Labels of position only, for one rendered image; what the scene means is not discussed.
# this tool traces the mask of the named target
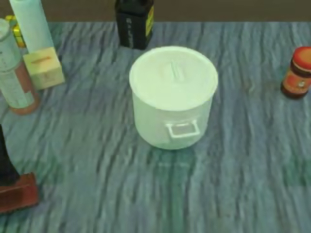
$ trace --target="beige box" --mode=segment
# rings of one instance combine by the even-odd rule
[[[26,54],[24,62],[37,90],[65,82],[62,65],[54,47]]]

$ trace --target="black bottle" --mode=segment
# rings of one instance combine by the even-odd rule
[[[154,0],[116,0],[120,44],[144,50],[152,37]]]
[[[0,186],[14,185],[20,178],[19,173],[10,161],[2,126],[0,125]]]

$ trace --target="white pot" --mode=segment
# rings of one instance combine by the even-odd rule
[[[130,71],[135,126],[151,145],[191,146],[205,133],[218,74],[201,53],[184,47],[152,49]]]

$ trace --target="red cap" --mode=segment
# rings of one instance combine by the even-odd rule
[[[296,48],[293,55],[293,62],[303,69],[311,70],[311,47],[302,46]]]

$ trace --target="pot handle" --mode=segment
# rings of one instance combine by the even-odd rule
[[[193,125],[194,126],[194,131],[193,132],[182,133],[182,134],[175,134],[173,132],[173,127],[185,127],[185,126],[189,126],[189,125]],[[193,137],[193,136],[197,136],[197,135],[200,134],[200,130],[199,130],[199,127],[198,127],[197,120],[193,120],[191,122],[182,123],[182,124],[166,124],[165,126],[168,128],[169,134],[170,134],[171,138]]]

